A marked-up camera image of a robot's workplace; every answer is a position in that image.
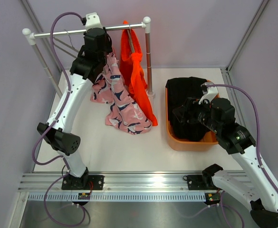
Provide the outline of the grey clothes hanger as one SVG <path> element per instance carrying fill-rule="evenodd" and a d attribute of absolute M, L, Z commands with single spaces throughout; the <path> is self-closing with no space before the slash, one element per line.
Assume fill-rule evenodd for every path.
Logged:
<path fill-rule="evenodd" d="M 68 31 L 65 30 L 65 32 L 69 38 L 69 43 L 64 42 L 62 39 L 59 39 L 58 37 L 53 37 L 54 47 L 56 47 L 60 51 L 64 52 L 65 54 L 67 54 L 73 58 L 76 58 L 79 50 L 74 47 L 74 45 L 72 43 L 71 35 L 68 33 Z"/>

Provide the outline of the black shorts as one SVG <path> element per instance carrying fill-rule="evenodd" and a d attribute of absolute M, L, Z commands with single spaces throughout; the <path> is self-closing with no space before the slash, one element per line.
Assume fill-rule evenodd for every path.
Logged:
<path fill-rule="evenodd" d="M 168 120 L 173 134 L 178 139 L 199 142 L 209 131 L 200 123 L 180 123 L 173 114 L 173 109 L 180 107 L 188 97 L 201 98 L 201 85 L 207 80 L 198 77 L 178 77 L 167 80 Z"/>

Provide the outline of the orange shorts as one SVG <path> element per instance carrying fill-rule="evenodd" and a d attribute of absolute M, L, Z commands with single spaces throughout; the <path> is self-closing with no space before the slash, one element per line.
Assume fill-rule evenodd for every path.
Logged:
<path fill-rule="evenodd" d="M 146 93 L 148 85 L 144 78 L 144 71 L 141 67 L 141 61 L 143 58 L 141 46 L 136 33 L 133 30 L 131 33 L 135 49 L 134 53 L 131 53 L 127 31 L 122 31 L 120 72 L 124 77 L 125 85 L 128 87 L 130 96 L 137 102 L 147 119 L 151 121 L 152 126 L 157 126 L 158 122 Z"/>

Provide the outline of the brown clothes hanger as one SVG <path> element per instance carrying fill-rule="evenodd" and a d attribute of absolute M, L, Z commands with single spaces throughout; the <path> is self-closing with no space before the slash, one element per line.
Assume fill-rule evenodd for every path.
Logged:
<path fill-rule="evenodd" d="M 128 26 L 128 29 L 126 31 L 127 31 L 127 34 L 128 34 L 128 41 L 129 41 L 129 46 L 130 46 L 130 49 L 131 49 L 131 53 L 134 53 L 135 49 L 134 49 L 134 44 L 133 44 L 133 40 L 132 40 L 132 36 L 131 36 L 132 29 L 131 29 L 130 25 Z"/>

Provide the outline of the pink patterned shorts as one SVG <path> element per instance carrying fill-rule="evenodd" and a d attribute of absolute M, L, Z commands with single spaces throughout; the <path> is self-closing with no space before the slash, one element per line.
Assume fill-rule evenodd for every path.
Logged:
<path fill-rule="evenodd" d="M 107 64 L 92 86 L 90 101 L 110 105 L 106 125 L 132 135 L 149 132 L 152 123 L 129 95 L 115 52 L 106 58 Z"/>

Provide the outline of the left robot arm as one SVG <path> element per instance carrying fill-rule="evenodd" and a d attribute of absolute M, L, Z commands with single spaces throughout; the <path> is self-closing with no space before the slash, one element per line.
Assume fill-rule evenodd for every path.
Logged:
<path fill-rule="evenodd" d="M 112 41 L 103 28 L 91 28 L 84 34 L 84 45 L 73 61 L 67 76 L 67 87 L 47 123 L 39 123 L 38 132 L 62 158 L 68 175 L 63 178 L 64 190 L 87 190 L 90 186 L 88 168 L 78 152 L 81 139 L 72 134 L 76 114 L 86 94 L 107 64 Z"/>

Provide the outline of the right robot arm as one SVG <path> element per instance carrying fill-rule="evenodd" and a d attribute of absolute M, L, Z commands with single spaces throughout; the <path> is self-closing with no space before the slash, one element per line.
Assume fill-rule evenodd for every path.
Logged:
<path fill-rule="evenodd" d="M 239 201 L 260 228 L 278 228 L 278 193 L 272 186 L 277 183 L 268 180 L 271 172 L 257 155 L 257 144 L 249 131 L 236 123 L 235 108 L 226 98 L 199 101 L 188 98 L 173 109 L 173 114 L 181 123 L 200 123 L 215 133 L 219 145 L 240 165 L 253 188 L 231 177 L 217 164 L 203 171 L 202 184 L 226 191 Z"/>

